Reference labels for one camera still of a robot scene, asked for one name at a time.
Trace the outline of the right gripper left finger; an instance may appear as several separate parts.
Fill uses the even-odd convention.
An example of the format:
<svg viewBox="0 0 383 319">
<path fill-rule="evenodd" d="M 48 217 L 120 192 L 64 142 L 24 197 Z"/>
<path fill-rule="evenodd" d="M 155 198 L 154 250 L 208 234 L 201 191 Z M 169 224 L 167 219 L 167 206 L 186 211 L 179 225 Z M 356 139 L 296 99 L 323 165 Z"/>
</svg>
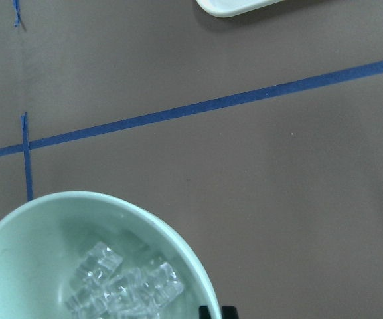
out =
<svg viewBox="0 0 383 319">
<path fill-rule="evenodd" d="M 208 306 L 200 306 L 198 309 L 200 319 L 210 319 L 210 311 Z"/>
</svg>

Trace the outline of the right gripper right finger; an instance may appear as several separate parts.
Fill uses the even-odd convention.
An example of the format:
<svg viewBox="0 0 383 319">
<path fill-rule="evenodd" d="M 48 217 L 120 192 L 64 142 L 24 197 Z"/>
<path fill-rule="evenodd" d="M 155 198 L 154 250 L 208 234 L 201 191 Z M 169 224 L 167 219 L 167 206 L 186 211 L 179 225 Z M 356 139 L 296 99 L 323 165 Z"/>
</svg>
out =
<svg viewBox="0 0 383 319">
<path fill-rule="evenodd" d="M 223 319 L 238 319 L 238 311 L 235 306 L 222 306 L 221 313 Z"/>
</svg>

